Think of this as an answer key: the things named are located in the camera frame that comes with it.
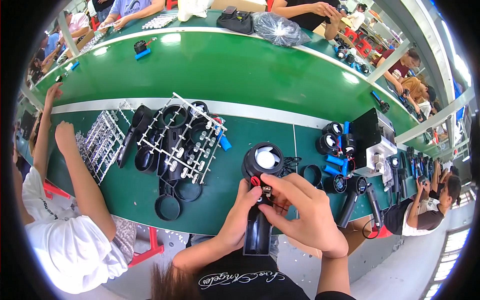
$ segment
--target blue shirt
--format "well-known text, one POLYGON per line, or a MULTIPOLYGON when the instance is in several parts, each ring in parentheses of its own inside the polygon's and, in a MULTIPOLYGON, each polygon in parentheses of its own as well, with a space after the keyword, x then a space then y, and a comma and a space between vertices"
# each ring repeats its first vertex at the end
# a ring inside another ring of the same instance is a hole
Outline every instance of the blue shirt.
POLYGON ((53 52, 53 50, 55 50, 55 48, 57 47, 58 41, 59 41, 58 33, 54 33, 48 37, 47 46, 44 49, 45 57, 47 57, 47 55, 49 55, 50 53, 53 52))
POLYGON ((121 17, 136 13, 152 4, 150 0, 115 0, 110 13, 119 13, 121 17))

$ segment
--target green workbench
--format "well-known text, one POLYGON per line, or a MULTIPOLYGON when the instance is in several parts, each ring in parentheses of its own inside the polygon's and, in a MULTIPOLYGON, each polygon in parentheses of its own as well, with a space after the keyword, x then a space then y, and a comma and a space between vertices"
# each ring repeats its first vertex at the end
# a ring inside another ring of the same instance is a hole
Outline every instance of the green workbench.
MULTIPOLYGON (((56 148, 53 133, 62 120, 74 124, 75 132, 88 132, 100 113, 92 103, 108 103, 109 99, 120 102, 126 98, 158 98, 161 101, 170 98, 172 92, 186 99, 221 101, 227 106, 231 103, 231 110, 222 116, 227 120, 227 137, 233 148, 227 152, 217 151, 211 172, 205 177, 201 197, 182 203, 182 215, 177 220, 165 222, 156 216, 154 202, 158 197, 158 177, 138 172, 133 164, 134 155, 130 155, 122 169, 113 165, 100 185, 114 215, 158 228, 216 234, 235 200, 242 177, 241 160, 256 143, 270 141, 278 145, 285 156, 302 157, 299 167, 325 164, 314 148, 314 140, 321 135, 319 128, 292 125, 288 121, 246 118, 234 109, 234 104, 254 106, 250 109, 274 108, 343 123, 376 106, 370 94, 372 90, 383 99, 389 99, 380 89, 363 80, 363 75, 323 59, 321 55, 331 59, 335 52, 321 36, 308 33, 312 42, 304 46, 318 53, 313 55, 302 49, 277 47, 254 37, 220 32, 215 28, 219 14, 219 11, 209 11, 205 19, 192 17, 185 23, 175 21, 167 28, 144 31, 143 36, 133 37, 152 17, 137 20, 120 32, 108 34, 97 48, 79 56, 79 66, 63 79, 64 93, 55 103, 51 118, 52 150, 47 178, 73 195, 65 161, 56 148), (150 43, 152 53, 135 60, 133 45, 138 40, 151 38, 156 38, 150 43)), ((43 102, 46 90, 64 72, 63 66, 54 69, 32 92, 43 102)), ((378 85, 390 93, 384 78, 378 80, 378 85)), ((400 104, 388 102, 390 110, 386 116, 397 134, 418 124, 400 104)), ((131 118, 130 111, 124 112, 131 118)), ((120 121, 119 125, 126 132, 126 123, 120 121)), ((386 208, 388 200, 381 177, 368 181, 376 187, 381 208, 386 208)), ((414 180, 409 180, 408 195, 414 192, 414 180)), ((334 216, 339 214, 345 197, 345 194, 330 196, 334 216)), ((367 198, 362 196, 351 219, 370 213, 367 198)), ((295 217, 293 207, 288 218, 295 217)))

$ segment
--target maroon t-shirt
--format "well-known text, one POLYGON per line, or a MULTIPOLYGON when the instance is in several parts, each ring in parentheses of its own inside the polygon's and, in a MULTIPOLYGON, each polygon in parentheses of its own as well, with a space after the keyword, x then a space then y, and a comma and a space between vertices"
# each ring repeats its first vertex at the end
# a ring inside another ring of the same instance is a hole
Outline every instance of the maroon t-shirt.
MULTIPOLYGON (((380 61, 380 58, 384 58, 386 59, 387 57, 390 56, 390 54, 392 54, 394 51, 394 49, 389 49, 387 51, 385 51, 381 57, 375 59, 374 61, 372 61, 372 63, 375 65, 375 67, 377 66, 377 63, 380 61)), ((398 72, 401 74, 401 77, 405 77, 405 75, 408 73, 408 70, 409 68, 407 66, 404 66, 402 65, 402 63, 400 62, 400 60, 398 60, 392 67, 390 67, 390 69, 388 69, 388 71, 390 72, 390 74, 392 74, 395 70, 398 70, 398 72)))

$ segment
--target window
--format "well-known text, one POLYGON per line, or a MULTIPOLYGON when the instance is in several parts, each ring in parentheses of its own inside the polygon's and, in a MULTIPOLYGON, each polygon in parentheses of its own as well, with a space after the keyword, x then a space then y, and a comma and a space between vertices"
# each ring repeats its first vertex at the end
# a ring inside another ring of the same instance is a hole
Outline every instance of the window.
POLYGON ((460 205, 457 205, 456 202, 452 204, 452 209, 462 207, 464 205, 467 205, 470 202, 473 202, 477 199, 475 196, 475 193, 472 191, 472 189, 468 189, 464 193, 460 194, 460 205))
POLYGON ((448 277, 450 271, 455 266, 457 258, 460 256, 469 231, 470 228, 463 228, 447 233, 437 268, 433 272, 430 283, 427 285, 420 300, 430 300, 440 289, 443 281, 448 277))

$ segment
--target black bag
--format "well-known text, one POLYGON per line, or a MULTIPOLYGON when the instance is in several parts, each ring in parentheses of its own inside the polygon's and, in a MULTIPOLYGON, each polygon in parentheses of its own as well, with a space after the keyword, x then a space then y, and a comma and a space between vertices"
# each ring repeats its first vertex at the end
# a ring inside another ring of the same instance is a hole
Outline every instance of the black bag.
POLYGON ((230 16, 219 16, 216 24, 220 27, 246 35, 254 33, 253 18, 250 12, 234 12, 230 16))

